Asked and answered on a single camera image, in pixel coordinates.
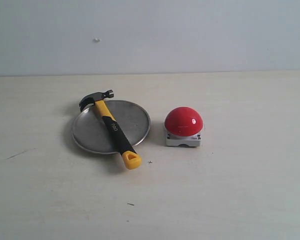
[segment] black rubber grip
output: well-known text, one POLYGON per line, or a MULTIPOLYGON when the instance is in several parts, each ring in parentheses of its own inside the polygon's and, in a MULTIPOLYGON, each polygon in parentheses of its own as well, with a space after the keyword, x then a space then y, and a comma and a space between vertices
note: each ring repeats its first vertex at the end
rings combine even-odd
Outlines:
POLYGON ((109 116, 103 116, 102 119, 120 154, 122 155, 126 151, 136 153, 130 142, 128 141, 126 135, 121 130, 119 124, 116 121, 112 120, 112 118, 109 116))

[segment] yellow handle end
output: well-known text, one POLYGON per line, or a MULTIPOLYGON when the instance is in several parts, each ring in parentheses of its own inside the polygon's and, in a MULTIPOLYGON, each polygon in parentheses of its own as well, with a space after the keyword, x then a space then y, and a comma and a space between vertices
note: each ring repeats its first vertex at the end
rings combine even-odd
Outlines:
POLYGON ((136 169, 141 165, 142 158, 133 151, 125 151, 122 154, 124 165, 127 169, 136 169))

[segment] gray plastic base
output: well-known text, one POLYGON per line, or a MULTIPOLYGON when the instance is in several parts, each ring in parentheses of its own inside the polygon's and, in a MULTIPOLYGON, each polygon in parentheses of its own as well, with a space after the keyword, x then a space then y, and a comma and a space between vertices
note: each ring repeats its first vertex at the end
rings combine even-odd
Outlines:
POLYGON ((201 132, 193 136, 175 136, 169 131, 165 133, 165 144, 167 146, 178 147, 180 145, 187 145, 189 147, 201 146, 201 132))

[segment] hammer handle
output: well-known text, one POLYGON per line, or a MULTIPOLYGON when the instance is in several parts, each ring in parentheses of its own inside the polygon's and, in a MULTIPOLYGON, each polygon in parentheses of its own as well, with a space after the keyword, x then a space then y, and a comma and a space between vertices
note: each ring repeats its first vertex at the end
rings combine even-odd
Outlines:
POLYGON ((141 157, 130 144, 118 122, 110 113, 105 102, 103 100, 96 101, 95 105, 101 114, 102 120, 110 134, 110 137, 112 138, 113 143, 118 148, 123 158, 125 167, 127 169, 135 169, 139 167, 142 162, 141 157))

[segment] white wall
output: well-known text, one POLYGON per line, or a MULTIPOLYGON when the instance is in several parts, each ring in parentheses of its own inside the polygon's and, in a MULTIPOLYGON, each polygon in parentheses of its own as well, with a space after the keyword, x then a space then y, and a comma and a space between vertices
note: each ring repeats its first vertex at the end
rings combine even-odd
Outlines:
POLYGON ((300 0, 0 0, 0 76, 281 69, 300 0))

